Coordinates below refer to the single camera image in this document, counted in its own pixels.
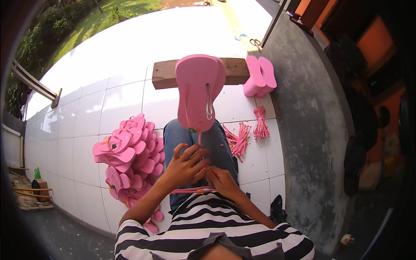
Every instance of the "pile of pink flip-flops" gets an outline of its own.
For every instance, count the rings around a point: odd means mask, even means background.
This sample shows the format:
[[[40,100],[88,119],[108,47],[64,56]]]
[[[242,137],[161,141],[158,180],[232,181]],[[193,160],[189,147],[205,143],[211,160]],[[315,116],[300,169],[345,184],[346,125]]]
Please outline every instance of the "pile of pink flip-flops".
[[[149,191],[163,172],[163,138],[156,137],[154,128],[155,124],[146,122],[143,113],[132,116],[92,148],[94,161],[108,165],[106,183],[110,194],[128,208]],[[158,228],[151,220],[162,218],[157,207],[143,226],[156,233]]]
[[[264,58],[257,59],[255,56],[248,56],[245,59],[250,78],[243,85],[243,92],[246,97],[265,97],[277,87],[275,73],[272,63]]]

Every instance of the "metal hook tool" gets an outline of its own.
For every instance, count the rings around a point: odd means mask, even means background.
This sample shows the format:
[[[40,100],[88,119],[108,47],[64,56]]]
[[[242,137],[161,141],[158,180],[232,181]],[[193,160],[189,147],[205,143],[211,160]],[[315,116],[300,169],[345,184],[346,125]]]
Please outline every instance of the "metal hook tool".
[[[212,100],[211,100],[211,91],[209,91],[209,84],[207,83],[207,104],[206,104],[207,119],[211,120],[212,118]]]

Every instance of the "jeans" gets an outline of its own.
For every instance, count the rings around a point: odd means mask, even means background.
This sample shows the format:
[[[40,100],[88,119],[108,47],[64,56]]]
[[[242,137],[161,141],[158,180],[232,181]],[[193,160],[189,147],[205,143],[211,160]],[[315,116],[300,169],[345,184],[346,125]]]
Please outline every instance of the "jeans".
[[[166,124],[163,129],[166,167],[169,166],[169,163],[173,158],[173,149],[181,143],[188,144],[188,147],[198,144],[199,134],[201,133],[192,133],[187,129],[184,129],[177,119]],[[202,133],[201,144],[203,149],[208,150],[208,155],[204,158],[209,158],[211,160],[209,165],[229,171],[235,180],[235,183],[238,185],[238,174],[234,168],[233,157],[231,156],[231,150],[227,138],[225,137],[225,131],[217,120],[215,120],[213,126],[208,131]],[[202,178],[194,184],[178,188],[196,188],[202,186],[209,186],[205,178]],[[171,194],[171,212],[173,213],[189,196],[191,196],[191,193]]]

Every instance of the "hand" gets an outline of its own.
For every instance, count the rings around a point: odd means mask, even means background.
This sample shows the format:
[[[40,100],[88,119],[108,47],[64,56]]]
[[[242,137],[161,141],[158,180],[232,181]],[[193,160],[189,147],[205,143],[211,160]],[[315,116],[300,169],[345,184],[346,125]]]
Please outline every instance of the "hand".
[[[193,184],[205,177],[206,167],[211,162],[210,159],[199,161],[203,156],[208,155],[207,150],[200,150],[201,145],[194,144],[187,148],[182,155],[179,152],[188,147],[187,144],[179,144],[173,150],[173,158],[168,165],[165,173],[158,179],[158,182],[169,189],[169,192],[179,187]]]
[[[221,195],[233,201],[244,194],[227,170],[210,166],[206,170],[206,177],[209,182],[212,182],[215,185],[215,189],[218,190]]]

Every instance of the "railing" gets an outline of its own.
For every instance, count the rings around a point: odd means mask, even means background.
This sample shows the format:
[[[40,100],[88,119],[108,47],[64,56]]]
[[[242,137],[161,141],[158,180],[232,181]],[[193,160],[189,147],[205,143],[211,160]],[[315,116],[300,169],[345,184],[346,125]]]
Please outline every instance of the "railing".
[[[27,72],[15,59],[12,62],[12,71],[18,79],[25,83],[30,89],[35,90],[42,96],[52,101],[51,108],[55,108],[59,104],[62,89],[59,89],[57,93],[48,89],[44,84],[35,79],[29,72]]]

